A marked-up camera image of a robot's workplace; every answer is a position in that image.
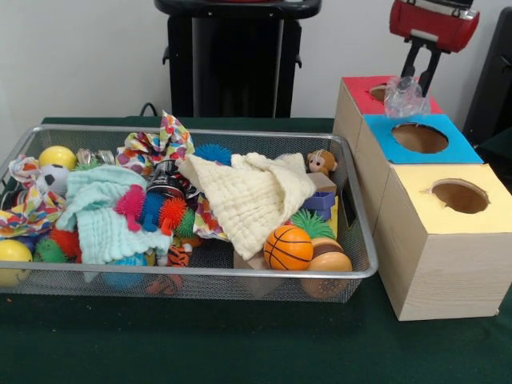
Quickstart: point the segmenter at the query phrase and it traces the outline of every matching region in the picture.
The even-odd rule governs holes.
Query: wire mesh basket
[[[28,130],[0,167],[4,181],[9,179],[9,161],[19,154],[37,157],[49,146],[65,146],[76,152],[111,150],[115,153],[129,132],[158,129],[112,126],[40,126]],[[194,144],[217,143],[233,153],[259,152],[269,158],[283,153],[308,154],[331,151],[338,159],[332,180],[338,186],[338,242],[352,261],[352,272],[278,271],[234,269],[234,250],[230,243],[209,240],[194,250],[187,268],[161,266],[104,266],[71,263],[0,262],[2,274],[20,270],[28,277],[16,286],[0,286],[2,293],[64,294],[88,296],[208,298],[229,300],[331,301],[346,302],[364,278],[374,274],[377,256],[362,204],[361,191],[345,139],[332,134],[290,134],[190,130]],[[138,283],[130,288],[114,288],[106,282],[131,278]],[[313,298],[302,285],[341,285],[334,297]],[[259,294],[256,286],[264,287]]]

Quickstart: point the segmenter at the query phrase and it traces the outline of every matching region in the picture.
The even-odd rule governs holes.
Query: colorful patterned fabric
[[[185,158],[194,152],[189,131],[174,116],[162,112],[159,134],[129,134],[125,146],[118,148],[116,163],[142,176],[149,176],[163,160]]]
[[[28,189],[23,204],[0,210],[0,238],[48,231],[66,208],[66,200],[48,190],[38,160],[21,154],[10,162],[11,176]]]
[[[195,211],[194,233],[201,238],[216,238],[229,241],[214,213],[210,209],[210,202],[203,194],[198,196],[198,208]]]

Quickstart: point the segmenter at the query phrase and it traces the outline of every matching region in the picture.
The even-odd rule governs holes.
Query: green tablecloth
[[[183,119],[329,131],[329,119]],[[158,126],[158,119],[46,123]],[[400,323],[376,275],[345,305],[0,295],[0,383],[512,382],[512,297],[496,318]]]

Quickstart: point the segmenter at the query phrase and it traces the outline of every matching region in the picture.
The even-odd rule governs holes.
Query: black cable
[[[146,112],[148,107],[151,108],[151,112],[153,112],[153,116],[155,116],[155,117],[158,116],[156,108],[150,102],[147,102],[146,104],[144,104],[144,107],[141,109],[141,113],[138,114],[138,115],[139,116],[144,116],[144,113]]]

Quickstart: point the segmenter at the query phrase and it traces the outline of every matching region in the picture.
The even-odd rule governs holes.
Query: yellow tennis ball
[[[0,262],[31,262],[32,253],[16,240],[0,241]],[[25,280],[30,270],[0,269],[0,286],[16,286]]]
[[[77,157],[64,146],[51,146],[39,155],[39,168],[50,164],[64,166],[68,170],[73,170],[77,165]]]

